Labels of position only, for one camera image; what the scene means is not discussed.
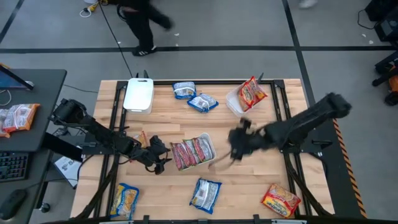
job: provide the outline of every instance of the computer monitor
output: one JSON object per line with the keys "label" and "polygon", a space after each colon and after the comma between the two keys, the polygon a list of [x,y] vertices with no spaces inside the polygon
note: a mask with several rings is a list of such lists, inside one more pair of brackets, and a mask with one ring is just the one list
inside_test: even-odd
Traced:
{"label": "computer monitor", "polygon": [[0,64],[0,90],[33,90],[33,83],[26,82]]}

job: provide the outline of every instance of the keyboard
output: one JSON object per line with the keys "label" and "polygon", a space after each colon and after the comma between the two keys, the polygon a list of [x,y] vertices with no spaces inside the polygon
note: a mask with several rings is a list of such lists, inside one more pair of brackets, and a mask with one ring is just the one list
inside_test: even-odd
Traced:
{"label": "keyboard", "polygon": [[0,151],[0,182],[23,180],[27,177],[28,152]]}

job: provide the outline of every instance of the computer mouse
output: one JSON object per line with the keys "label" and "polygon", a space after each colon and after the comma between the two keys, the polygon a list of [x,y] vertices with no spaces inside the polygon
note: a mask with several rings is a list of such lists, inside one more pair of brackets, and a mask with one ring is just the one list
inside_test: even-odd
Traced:
{"label": "computer mouse", "polygon": [[24,202],[26,196],[26,189],[17,189],[8,195],[8,197],[0,206],[0,219],[8,220],[14,217]]}

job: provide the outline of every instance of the black pants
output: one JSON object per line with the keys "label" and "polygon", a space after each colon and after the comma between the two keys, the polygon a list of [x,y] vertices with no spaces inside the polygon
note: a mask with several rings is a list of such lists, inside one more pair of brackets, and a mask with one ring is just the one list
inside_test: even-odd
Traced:
{"label": "black pants", "polygon": [[165,29],[169,29],[171,26],[170,19],[151,4],[139,12],[124,12],[124,16],[142,50],[149,50],[154,46],[154,36],[149,27],[149,19]]}

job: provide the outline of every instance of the desk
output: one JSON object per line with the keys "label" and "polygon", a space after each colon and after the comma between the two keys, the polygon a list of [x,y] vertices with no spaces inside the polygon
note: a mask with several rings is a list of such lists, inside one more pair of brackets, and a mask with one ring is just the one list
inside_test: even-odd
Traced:
{"label": "desk", "polygon": [[[299,79],[286,79],[284,83],[290,112],[294,116],[307,108],[303,88]],[[106,127],[111,119],[116,84],[117,81],[102,81],[99,88],[94,117]],[[227,142],[228,131],[239,121],[227,108],[225,96],[237,86],[238,84],[197,85],[198,94],[209,94],[220,103],[208,114],[200,114],[189,107],[185,100],[176,100],[171,85],[156,85],[152,113],[128,113],[125,125],[130,128],[126,130],[127,135],[145,131],[148,138],[157,134],[169,145],[169,142],[181,142],[206,132],[213,141],[217,155],[222,156],[230,150]],[[258,126],[277,119],[270,85],[262,87],[269,97],[248,113],[248,118]],[[280,92],[277,95],[281,104]],[[117,126],[121,119],[123,96],[122,93],[115,122]],[[323,207],[333,213],[322,163],[307,154],[302,154],[301,160],[308,188]],[[103,156],[94,156],[81,168],[71,217],[83,210],[98,188],[102,162]],[[212,215],[188,206],[199,177],[223,183]],[[154,175],[145,171],[144,166],[138,162],[127,163],[119,166],[116,184],[120,182],[136,186],[141,191],[134,214],[136,220],[142,220],[144,215],[150,215],[151,220],[252,219],[253,214],[259,214],[260,218],[280,218],[278,214],[261,205],[260,201],[270,184],[278,183],[286,189],[289,188],[283,155],[276,149],[256,152],[251,157],[245,157],[240,164],[215,173],[211,173],[206,165],[180,172],[174,161],[171,161],[166,164],[163,174]],[[103,196],[101,216],[105,215],[108,193],[105,192]],[[300,211],[304,214],[302,203]]]}
{"label": "desk", "polygon": [[[65,70],[15,69],[12,71],[22,79],[32,81],[35,87],[32,91],[11,90],[12,101],[9,106],[0,106],[0,109],[9,108],[19,103],[40,103],[40,108],[37,110],[31,130],[12,133],[9,139],[0,138],[0,148],[1,150],[8,151],[23,151],[25,148],[28,151],[37,151],[30,156],[31,162],[26,180],[0,183],[0,203],[15,189],[22,189],[36,183],[43,183],[49,166],[49,160],[53,154],[48,149],[41,149],[42,141],[49,125],[47,117],[50,116],[57,102],[67,74]],[[7,221],[0,220],[0,223],[28,223],[32,210],[39,201],[42,186],[43,184],[38,184],[30,187],[28,189],[28,196],[15,217]]]}

